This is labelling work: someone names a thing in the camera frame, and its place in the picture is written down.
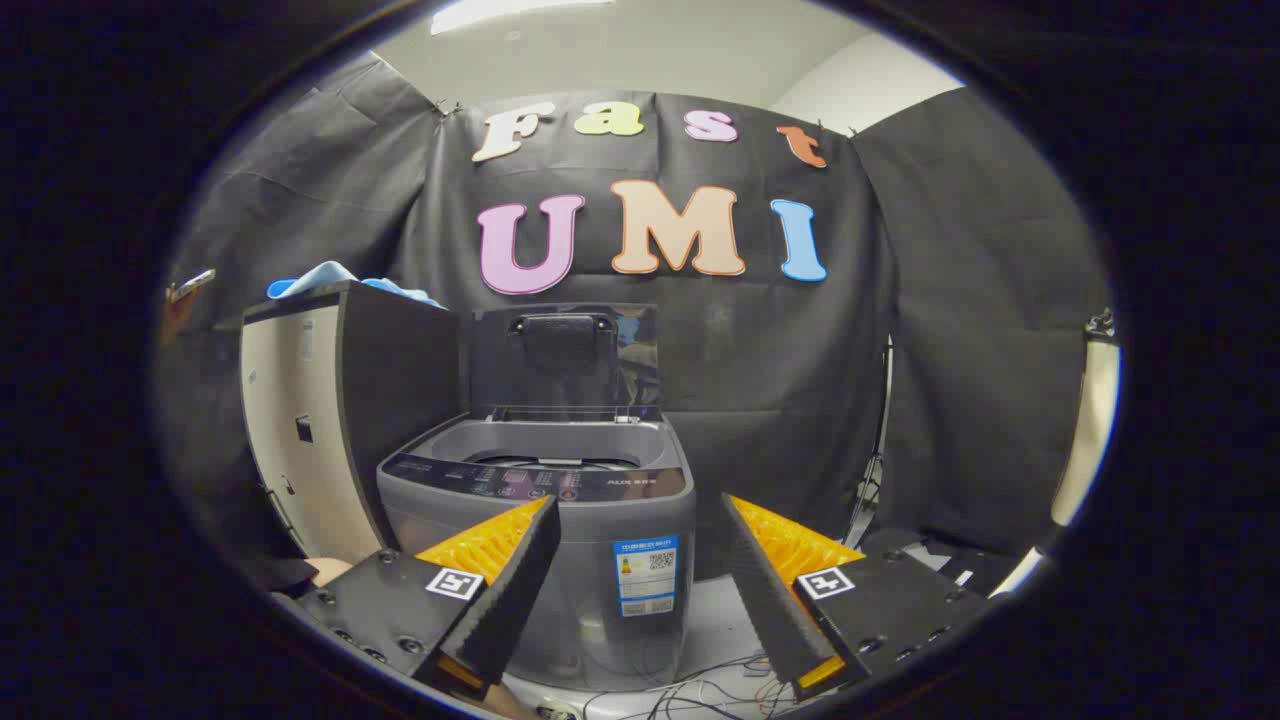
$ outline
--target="qr code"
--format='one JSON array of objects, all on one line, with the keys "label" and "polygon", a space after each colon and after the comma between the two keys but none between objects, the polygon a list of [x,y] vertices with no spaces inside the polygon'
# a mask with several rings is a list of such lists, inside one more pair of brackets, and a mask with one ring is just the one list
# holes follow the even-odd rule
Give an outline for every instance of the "qr code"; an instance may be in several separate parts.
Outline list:
[{"label": "qr code", "polygon": [[662,570],[671,568],[676,562],[676,551],[668,550],[667,552],[654,552],[649,556],[649,568],[653,570]]}]

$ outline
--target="blue cloth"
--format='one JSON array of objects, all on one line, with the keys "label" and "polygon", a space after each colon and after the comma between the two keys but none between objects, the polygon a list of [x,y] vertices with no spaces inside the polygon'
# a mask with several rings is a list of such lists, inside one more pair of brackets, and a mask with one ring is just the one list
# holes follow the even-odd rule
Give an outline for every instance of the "blue cloth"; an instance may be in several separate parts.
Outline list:
[{"label": "blue cloth", "polygon": [[[343,268],[340,263],[325,260],[324,263],[320,263],[315,268],[307,270],[301,278],[284,278],[266,286],[266,296],[271,300],[279,300],[282,297],[289,297],[292,295],[306,292],[323,284],[353,279],[356,279],[356,275],[351,274],[351,270]],[[370,287],[376,287],[378,290],[403,295],[411,300],[417,300],[419,302],[426,302],[428,305],[435,305],[442,310],[447,310],[444,305],[431,300],[431,297],[426,295],[426,291],[404,290],[387,278],[369,278],[361,282]]]}]

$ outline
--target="orange letter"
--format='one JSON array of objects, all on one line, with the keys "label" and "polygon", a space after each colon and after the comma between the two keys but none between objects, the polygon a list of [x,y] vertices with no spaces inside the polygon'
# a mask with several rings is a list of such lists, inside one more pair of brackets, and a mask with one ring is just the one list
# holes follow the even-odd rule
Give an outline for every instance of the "orange letter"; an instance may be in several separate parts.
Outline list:
[{"label": "orange letter", "polygon": [[685,266],[689,251],[698,240],[694,269],[708,275],[740,275],[746,263],[737,256],[733,243],[732,190],[703,186],[694,191],[677,214],[655,183],[650,181],[618,181],[609,186],[622,199],[622,252],[613,258],[620,273],[652,273],[658,258],[649,251],[649,236],[662,256],[678,270]]},{"label": "orange letter", "polygon": [[787,145],[791,146],[791,154],[800,158],[805,163],[813,165],[814,168],[826,168],[827,161],[813,154],[812,147],[818,146],[818,141],[804,133],[803,129],[797,127],[778,128],[778,132],[786,136]]}]

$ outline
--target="blue label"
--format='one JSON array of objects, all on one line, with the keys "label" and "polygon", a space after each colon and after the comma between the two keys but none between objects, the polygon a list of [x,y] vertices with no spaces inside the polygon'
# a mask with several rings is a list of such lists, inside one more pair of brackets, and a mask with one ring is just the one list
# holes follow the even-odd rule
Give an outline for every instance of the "blue label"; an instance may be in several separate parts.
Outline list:
[{"label": "blue label", "polygon": [[678,551],[678,536],[613,543],[618,611],[623,618],[675,610]]}]

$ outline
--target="white ceiling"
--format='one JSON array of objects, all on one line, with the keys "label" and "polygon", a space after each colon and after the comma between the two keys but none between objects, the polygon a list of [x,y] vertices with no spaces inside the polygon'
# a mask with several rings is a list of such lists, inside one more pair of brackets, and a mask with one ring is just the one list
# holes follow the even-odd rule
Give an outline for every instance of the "white ceiling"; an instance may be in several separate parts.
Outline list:
[{"label": "white ceiling", "polygon": [[438,36],[430,18],[375,47],[438,104],[564,90],[650,90],[768,108],[865,27],[804,0],[616,0]]}]

